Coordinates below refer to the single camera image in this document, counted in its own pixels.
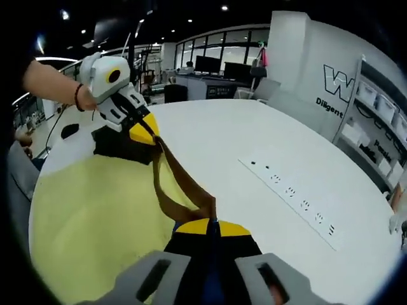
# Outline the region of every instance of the bag strap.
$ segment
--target bag strap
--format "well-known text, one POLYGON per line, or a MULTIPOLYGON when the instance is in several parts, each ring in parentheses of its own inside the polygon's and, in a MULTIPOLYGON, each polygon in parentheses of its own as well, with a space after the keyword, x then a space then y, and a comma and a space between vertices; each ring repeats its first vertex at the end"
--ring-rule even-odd
POLYGON ((155 136, 155 142, 157 149, 153 155, 154 188, 163 213, 182 224, 203 218, 215 219, 215 197, 210 195, 192 179, 181 164, 179 164, 178 160, 161 137, 155 136), (168 197, 163 191, 160 184, 160 158, 163 153, 179 187, 192 203, 199 208, 198 210, 192 211, 189 208, 180 205, 168 197))

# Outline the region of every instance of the black ceiling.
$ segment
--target black ceiling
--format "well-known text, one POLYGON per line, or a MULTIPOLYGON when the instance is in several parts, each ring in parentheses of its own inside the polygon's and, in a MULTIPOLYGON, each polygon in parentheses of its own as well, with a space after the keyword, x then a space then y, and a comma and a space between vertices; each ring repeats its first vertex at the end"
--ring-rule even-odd
POLYGON ((124 45, 131 26, 145 19, 136 44, 178 42, 203 32, 244 24, 269 24, 273 10, 308 13, 312 20, 352 32, 388 54, 407 68, 406 33, 402 8, 395 0, 55 0, 58 10, 69 13, 63 20, 54 11, 43 29, 48 56, 82 58, 95 49, 89 43, 95 24, 109 20, 111 33, 103 50, 124 45), (222 5, 228 11, 222 11, 222 5))

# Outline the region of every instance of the white table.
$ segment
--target white table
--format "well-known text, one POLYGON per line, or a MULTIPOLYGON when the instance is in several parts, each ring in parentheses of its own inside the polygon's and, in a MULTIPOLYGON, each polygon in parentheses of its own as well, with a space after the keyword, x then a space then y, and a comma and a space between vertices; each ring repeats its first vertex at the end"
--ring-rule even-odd
MULTIPOLYGON (((395 268, 401 238, 389 234, 392 210, 385 198, 355 163, 305 125, 253 100, 196 100, 150 109, 177 159, 216 197, 219 219, 250 230, 263 253, 273 252, 309 277, 312 290, 325 300, 366 304, 395 268), (301 171, 340 199, 336 219, 345 224, 346 240, 339 251, 238 161, 270 144, 282 165, 293 166, 297 154, 301 171)), ((98 127, 81 128, 56 143, 41 174, 91 156, 90 132, 98 127)))

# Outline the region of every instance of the wrist bracelet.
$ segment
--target wrist bracelet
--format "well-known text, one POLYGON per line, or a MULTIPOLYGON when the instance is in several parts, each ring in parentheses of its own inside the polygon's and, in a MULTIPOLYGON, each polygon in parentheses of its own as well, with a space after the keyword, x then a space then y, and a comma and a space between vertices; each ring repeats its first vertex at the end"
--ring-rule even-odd
POLYGON ((78 87, 76 88, 76 91, 75 91, 75 96, 74 96, 76 108, 78 108, 78 110, 81 111, 81 112, 83 112, 84 110, 79 106, 79 102, 78 102, 78 92, 79 92, 79 89, 80 89, 82 86, 83 86, 83 84, 79 84, 79 85, 78 85, 78 87))

